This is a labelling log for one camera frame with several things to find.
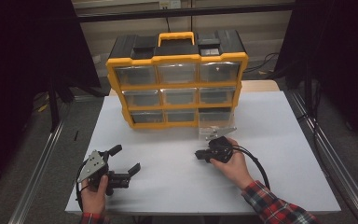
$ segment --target plaid shirt sleeve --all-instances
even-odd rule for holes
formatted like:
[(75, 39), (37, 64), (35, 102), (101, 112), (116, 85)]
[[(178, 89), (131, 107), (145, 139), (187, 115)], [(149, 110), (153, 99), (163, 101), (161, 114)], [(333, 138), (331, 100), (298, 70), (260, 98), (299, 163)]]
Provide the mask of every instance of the plaid shirt sleeve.
[(242, 196), (264, 223), (320, 223), (317, 217), (303, 208), (277, 198), (259, 181), (244, 189)]
[(110, 224), (110, 220), (99, 214), (83, 213), (79, 224)]

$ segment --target wall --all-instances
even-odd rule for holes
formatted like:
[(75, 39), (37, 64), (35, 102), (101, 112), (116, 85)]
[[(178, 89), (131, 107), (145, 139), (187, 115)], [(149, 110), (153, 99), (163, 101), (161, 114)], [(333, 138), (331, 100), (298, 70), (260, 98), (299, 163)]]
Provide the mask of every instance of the wall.
[[(181, 0), (181, 7), (227, 7), (285, 2), (293, 1)], [(73, 4), (77, 15), (159, 9), (159, 2), (156, 0), (73, 0)], [(168, 21), (172, 32), (190, 31), (191, 21), (194, 32), (210, 33), (219, 29), (236, 29), (250, 56), (250, 61), (262, 61), (267, 54), (280, 51), (290, 16), (291, 11), (278, 11), (196, 16), (192, 20), (191, 17), (177, 17), (168, 18)], [(168, 31), (164, 18), (90, 22), (82, 23), (81, 27), (91, 55), (96, 56), (95, 65), (99, 76), (106, 75), (104, 62), (118, 35), (155, 35)]]

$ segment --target hand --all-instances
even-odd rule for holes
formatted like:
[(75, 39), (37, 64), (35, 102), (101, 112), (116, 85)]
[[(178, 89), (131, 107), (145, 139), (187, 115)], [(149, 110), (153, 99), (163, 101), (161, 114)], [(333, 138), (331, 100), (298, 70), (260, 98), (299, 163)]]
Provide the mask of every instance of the hand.
[(81, 182), (81, 187), (86, 188), (81, 191), (83, 201), (83, 213), (102, 214), (105, 210), (105, 191), (107, 187), (108, 177), (101, 177), (100, 186), (95, 190), (93, 186), (89, 186), (89, 180), (86, 178)]
[[(227, 140), (233, 146), (238, 145), (238, 143), (231, 138), (228, 138)], [(244, 155), (237, 150), (234, 150), (231, 159), (227, 163), (222, 163), (221, 161), (211, 159), (211, 164), (219, 169), (240, 189), (245, 189), (254, 182), (252, 177), (249, 175)]]

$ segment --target aluminum rail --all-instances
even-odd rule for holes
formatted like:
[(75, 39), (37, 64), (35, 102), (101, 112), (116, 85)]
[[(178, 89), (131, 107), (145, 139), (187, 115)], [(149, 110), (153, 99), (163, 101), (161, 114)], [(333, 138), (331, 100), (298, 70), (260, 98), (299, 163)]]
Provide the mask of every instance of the aluminum rail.
[[(296, 102), (298, 109), (301, 111), (303, 115), (307, 114), (307, 110), (305, 108), (305, 102), (300, 96), (298, 92), (292, 92), (293, 99)], [(312, 132), (315, 131), (315, 122), (316, 120), (311, 117), (305, 117), (307, 124), (310, 127)], [(342, 160), (339, 158), (338, 154), (334, 150), (333, 146), (328, 141), (326, 135), (322, 128), (317, 125), (316, 126), (316, 140), (318, 141), (321, 149), (323, 150), (324, 155), (329, 160), (330, 164), (332, 165), (336, 175), (338, 176), (339, 180), (341, 181), (343, 187), (348, 192), (351, 197), (351, 200), (355, 204), (358, 210), (358, 185), (352, 178), (351, 174), (348, 172), (347, 168), (345, 167)]]
[(140, 20), (153, 18), (168, 17), (185, 17), (185, 16), (203, 16), (233, 13), (250, 13), (250, 12), (270, 12), (270, 11), (288, 11), (296, 9), (305, 9), (310, 7), (319, 7), (322, 1), (313, 1), (308, 3), (280, 3), (280, 4), (263, 4), (237, 7), (192, 7), (176, 8), (167, 10), (148, 10), (137, 12), (121, 12), (106, 14), (83, 14), (73, 18), (47, 18), (44, 21), (49, 22), (96, 22), (96, 21), (125, 21)]
[(62, 104), (61, 107), (61, 115), (62, 119), (60, 120), (57, 128), (51, 133), (48, 137), (48, 141), (43, 149), (42, 155), (34, 168), (34, 172), (29, 180), (25, 191), (22, 193), (19, 202), (17, 203), (16, 209), (14, 210), (9, 224), (21, 224), (24, 223), (25, 218), (28, 215), (28, 211), (31, 207), (31, 204), (34, 200), (34, 196), (36, 195), (37, 189), (40, 185), (43, 174), (45, 173), (46, 166), (48, 165), (48, 161), (50, 156), (54, 150), (54, 147), (60, 137), (63, 124), (66, 121), (66, 118), (69, 114), (69, 109), (71, 105)]

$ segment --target white tabletop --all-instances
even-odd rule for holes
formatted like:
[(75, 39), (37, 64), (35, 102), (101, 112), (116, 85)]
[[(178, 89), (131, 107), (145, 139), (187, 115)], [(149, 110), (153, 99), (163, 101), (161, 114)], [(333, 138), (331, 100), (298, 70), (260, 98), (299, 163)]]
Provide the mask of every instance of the white tabletop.
[[(287, 202), (312, 213), (340, 211), (319, 164), (311, 152), (283, 92), (250, 92), (241, 95), (235, 110), (238, 130), (230, 137), (259, 159), (271, 190)], [(85, 155), (121, 144), (109, 159), (109, 168), (127, 173), (137, 162), (141, 171), (128, 189), (115, 189), (106, 210), (117, 215), (246, 215), (254, 210), (241, 191), (218, 170), (196, 159), (206, 149), (197, 128), (133, 130), (121, 115), (116, 96), (105, 97)], [(254, 179), (263, 182), (247, 158)], [(80, 213), (73, 190), (65, 211)]]

